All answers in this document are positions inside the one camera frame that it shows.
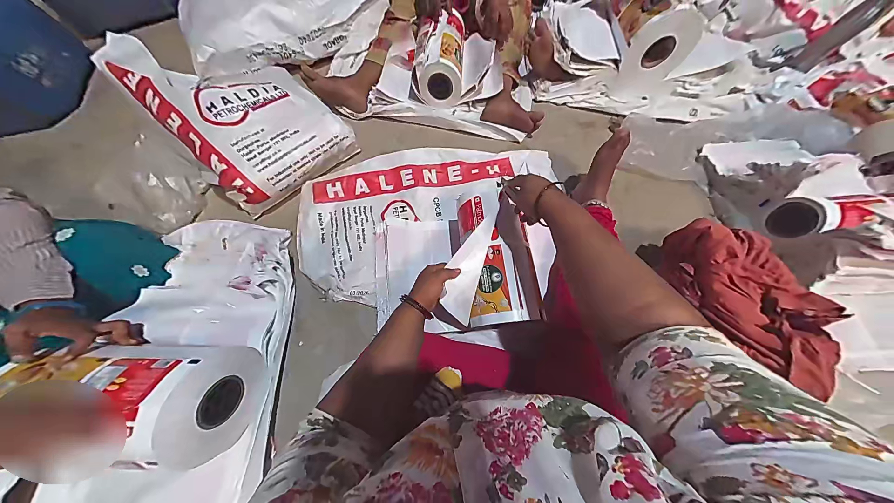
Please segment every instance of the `woman's arm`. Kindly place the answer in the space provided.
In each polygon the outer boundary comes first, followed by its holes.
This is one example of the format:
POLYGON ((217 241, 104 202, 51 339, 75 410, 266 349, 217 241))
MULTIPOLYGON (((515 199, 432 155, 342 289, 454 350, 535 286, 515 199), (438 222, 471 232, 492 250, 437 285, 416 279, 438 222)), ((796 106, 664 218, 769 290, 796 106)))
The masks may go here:
POLYGON ((658 328, 710 326, 651 268, 627 253, 585 209, 550 187, 547 180, 522 175, 506 186, 506 192, 525 215, 542 218, 550 227, 556 260, 578 305, 584 329, 599 343, 617 350, 658 328))
MULTIPOLYGON (((441 299, 444 282, 460 273, 444 265, 423 269, 409 293, 429 311, 441 299)), ((417 360, 425 320, 409 304, 399 305, 317 408, 364 431, 383 446, 402 438, 414 417, 417 360)))

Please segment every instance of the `teal shirt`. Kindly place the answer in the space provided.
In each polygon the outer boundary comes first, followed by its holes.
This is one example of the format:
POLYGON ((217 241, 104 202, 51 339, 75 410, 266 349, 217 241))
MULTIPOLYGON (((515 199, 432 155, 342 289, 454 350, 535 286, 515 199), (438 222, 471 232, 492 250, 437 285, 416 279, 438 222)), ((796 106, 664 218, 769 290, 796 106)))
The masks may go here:
MULTIPOLYGON (((56 220, 59 252, 72 264, 74 300, 87 308, 91 319, 101 320, 134 302, 139 291, 163 285, 171 277, 164 265, 179 253, 146 229, 113 220, 56 220)), ((0 308, 0 327, 9 311, 0 308)), ((60 348, 70 341, 41 337, 41 348, 60 348)), ((9 362, 0 345, 0 365, 9 362)))

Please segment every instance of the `red cloth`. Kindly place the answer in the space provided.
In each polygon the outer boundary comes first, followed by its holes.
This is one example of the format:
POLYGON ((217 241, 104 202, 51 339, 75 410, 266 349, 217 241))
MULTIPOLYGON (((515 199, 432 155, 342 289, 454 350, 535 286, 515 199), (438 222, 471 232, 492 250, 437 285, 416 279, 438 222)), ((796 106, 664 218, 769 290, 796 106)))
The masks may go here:
MULTIPOLYGON (((596 206, 586 209, 618 237, 611 210, 596 206)), ((545 308, 550 320, 549 339, 536 355, 425 334, 418 368, 423 372, 436 372, 448 366, 459 369, 463 387, 470 391, 509 389, 519 393, 573 396, 626 421, 627 412, 615 398, 599 351, 580 326, 577 306, 556 265, 550 271, 545 308)))
POLYGON ((749 356, 822 401, 845 308, 799 285, 762 235, 699 218, 664 238, 659 274, 749 356))

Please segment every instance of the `floral dress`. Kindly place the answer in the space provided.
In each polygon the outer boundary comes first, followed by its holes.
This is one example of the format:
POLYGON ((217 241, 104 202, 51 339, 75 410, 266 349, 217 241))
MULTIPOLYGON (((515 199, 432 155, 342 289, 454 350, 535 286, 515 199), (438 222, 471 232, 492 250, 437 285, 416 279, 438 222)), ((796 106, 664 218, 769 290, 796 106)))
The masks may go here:
POLYGON ((709 328, 620 355, 633 427, 595 405, 468 396, 385 451, 315 410, 251 500, 894 503, 894 452, 709 328))

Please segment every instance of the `bracelet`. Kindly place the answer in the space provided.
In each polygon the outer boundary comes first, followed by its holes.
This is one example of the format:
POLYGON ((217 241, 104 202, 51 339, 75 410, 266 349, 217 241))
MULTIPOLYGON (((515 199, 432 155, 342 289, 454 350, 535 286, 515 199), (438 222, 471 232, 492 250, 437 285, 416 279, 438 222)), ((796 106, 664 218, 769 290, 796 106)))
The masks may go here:
POLYGON ((35 303, 30 303, 27 306, 13 311, 11 318, 9 319, 9 323, 15 322, 17 319, 24 316, 26 313, 31 311, 37 311, 40 309, 71 309, 75 310, 79 316, 87 316, 87 308, 84 307, 82 303, 76 303, 75 301, 39 301, 35 303))
POLYGON ((537 215, 537 222, 542 224, 544 227, 548 227, 548 225, 542 218, 540 218, 540 211, 537 209, 537 205, 540 204, 540 198, 542 198, 544 196, 546 191, 548 191, 550 187, 554 187, 559 183, 561 183, 563 185, 565 184, 564 182, 552 182, 549 185, 546 185, 543 189, 540 189, 540 192, 537 194, 537 197, 534 198, 534 214, 537 215))
POLYGON ((591 200, 585 202, 584 204, 582 204, 581 206, 583 206, 584 208, 587 208, 590 206, 598 206, 599 208, 611 209, 611 208, 609 208, 609 205, 605 204, 604 201, 601 201, 598 199, 591 199, 591 200))
POLYGON ((401 295, 401 302, 407 303, 407 305, 412 306, 413 309, 415 309, 416 311, 421 312, 422 315, 426 317, 426 320, 431 320, 432 318, 434 318, 434 314, 432 314, 431 311, 426 309, 424 305, 420 304, 416 301, 416 299, 410 297, 409 295, 401 295))

